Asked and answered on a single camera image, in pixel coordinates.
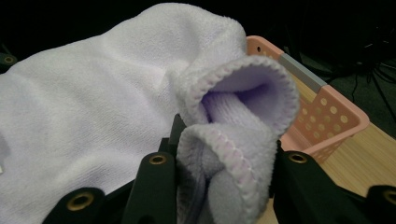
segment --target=pink basket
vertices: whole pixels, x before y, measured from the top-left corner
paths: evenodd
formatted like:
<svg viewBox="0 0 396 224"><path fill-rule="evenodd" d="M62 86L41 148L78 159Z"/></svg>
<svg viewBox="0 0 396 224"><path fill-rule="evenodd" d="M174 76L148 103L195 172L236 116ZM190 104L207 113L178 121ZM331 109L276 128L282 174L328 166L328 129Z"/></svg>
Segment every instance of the pink basket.
<svg viewBox="0 0 396 224"><path fill-rule="evenodd" d="M316 95L312 102L300 97L297 119L280 139L284 150L302 151L322 163L348 137L370 124L361 109L268 40L261 36L248 36L247 53L279 61Z"/></svg>

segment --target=towel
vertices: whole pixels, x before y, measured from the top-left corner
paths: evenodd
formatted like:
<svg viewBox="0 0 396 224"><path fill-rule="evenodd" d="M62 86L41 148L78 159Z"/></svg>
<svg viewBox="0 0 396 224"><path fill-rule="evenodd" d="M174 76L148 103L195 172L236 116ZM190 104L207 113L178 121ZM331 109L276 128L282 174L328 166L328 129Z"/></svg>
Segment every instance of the towel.
<svg viewBox="0 0 396 224"><path fill-rule="evenodd" d="M130 182L178 113L177 223L254 223L298 92L246 38L236 20L161 3L13 65L0 75L0 222L42 223L74 189Z"/></svg>

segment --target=wooden table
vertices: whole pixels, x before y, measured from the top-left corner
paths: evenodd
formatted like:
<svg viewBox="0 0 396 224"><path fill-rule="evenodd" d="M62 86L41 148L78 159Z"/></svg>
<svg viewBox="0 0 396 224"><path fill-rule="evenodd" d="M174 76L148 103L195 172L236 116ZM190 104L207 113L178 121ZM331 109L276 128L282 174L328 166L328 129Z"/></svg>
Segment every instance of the wooden table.
<svg viewBox="0 0 396 224"><path fill-rule="evenodd" d="M314 98L312 91L298 79L296 82L303 97ZM336 185L364 197L373 185L396 187L396 140L371 123L348 138L320 166ZM273 200L270 200L257 224L277 223Z"/></svg>

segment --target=plastic basket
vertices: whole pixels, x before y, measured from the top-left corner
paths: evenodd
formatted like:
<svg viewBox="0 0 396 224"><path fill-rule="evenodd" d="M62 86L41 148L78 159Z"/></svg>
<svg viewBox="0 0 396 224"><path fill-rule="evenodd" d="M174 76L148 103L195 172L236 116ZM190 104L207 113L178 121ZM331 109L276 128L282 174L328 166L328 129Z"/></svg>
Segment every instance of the plastic basket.
<svg viewBox="0 0 396 224"><path fill-rule="evenodd" d="M299 87L300 111L280 139L284 150L302 151L322 163L348 137L370 124L361 109L265 38L248 36L247 54L265 55L277 60L314 94L314 99L309 101Z"/></svg>

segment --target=basket hole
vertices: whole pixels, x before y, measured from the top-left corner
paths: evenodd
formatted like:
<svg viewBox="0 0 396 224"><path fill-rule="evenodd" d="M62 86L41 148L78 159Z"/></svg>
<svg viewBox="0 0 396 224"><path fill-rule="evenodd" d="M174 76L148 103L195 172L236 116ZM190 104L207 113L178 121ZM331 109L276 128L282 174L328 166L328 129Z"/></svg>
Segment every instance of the basket hole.
<svg viewBox="0 0 396 224"><path fill-rule="evenodd" d="M321 114L321 109L319 107L315 108L315 111L317 112L318 115Z"/></svg>
<svg viewBox="0 0 396 224"><path fill-rule="evenodd" d="M340 117L340 120L341 120L341 122L343 122L343 123L347 123L347 116L342 115L342 116Z"/></svg>
<svg viewBox="0 0 396 224"><path fill-rule="evenodd" d="M334 131L337 133L339 133L341 131L341 126L339 124L334 124L333 128L334 128Z"/></svg>
<svg viewBox="0 0 396 224"><path fill-rule="evenodd" d="M317 121L317 119L315 118L315 116L311 116L309 117L309 120L311 120L311 122L315 123Z"/></svg>
<svg viewBox="0 0 396 224"><path fill-rule="evenodd" d="M327 105L327 100L326 100L326 98L321 98L321 99L320 99L320 103L321 103L322 105Z"/></svg>
<svg viewBox="0 0 396 224"><path fill-rule="evenodd" d="M312 129L312 126L310 124L305 124L305 128L310 131Z"/></svg>
<svg viewBox="0 0 396 224"><path fill-rule="evenodd" d="M337 113L337 107L332 105L332 107L330 107L330 112L332 112L332 114L336 114Z"/></svg>
<svg viewBox="0 0 396 224"><path fill-rule="evenodd" d="M319 125L318 125L318 129L319 129L320 131L324 131L324 125L323 125L323 124L319 124Z"/></svg>
<svg viewBox="0 0 396 224"><path fill-rule="evenodd" d="M331 119L329 116L325 116L325 117L324 117L324 121L330 122L330 121L332 121L332 119Z"/></svg>
<svg viewBox="0 0 396 224"><path fill-rule="evenodd" d="M320 134L318 132L314 132L314 137L318 139L320 138Z"/></svg>

